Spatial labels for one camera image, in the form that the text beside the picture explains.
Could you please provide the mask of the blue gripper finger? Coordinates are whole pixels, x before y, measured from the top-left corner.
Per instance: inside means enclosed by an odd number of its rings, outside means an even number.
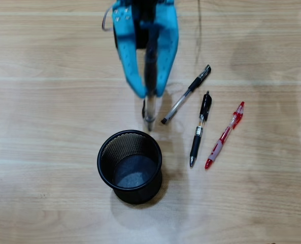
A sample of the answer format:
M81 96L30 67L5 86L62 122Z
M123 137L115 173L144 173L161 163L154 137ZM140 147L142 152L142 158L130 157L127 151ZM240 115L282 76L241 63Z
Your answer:
M162 96L178 49L178 20L174 7L157 7L155 24L157 40L157 85L156 93Z
M123 66L125 79L136 95L144 98L146 96L146 88L139 75L136 33L131 7L114 6L113 21L117 50Z

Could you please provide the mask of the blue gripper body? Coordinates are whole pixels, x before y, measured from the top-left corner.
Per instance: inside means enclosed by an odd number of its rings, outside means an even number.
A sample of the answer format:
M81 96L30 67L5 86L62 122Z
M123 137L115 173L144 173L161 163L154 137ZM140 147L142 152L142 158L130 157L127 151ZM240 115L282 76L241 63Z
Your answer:
M116 1L115 28L175 28L174 1Z

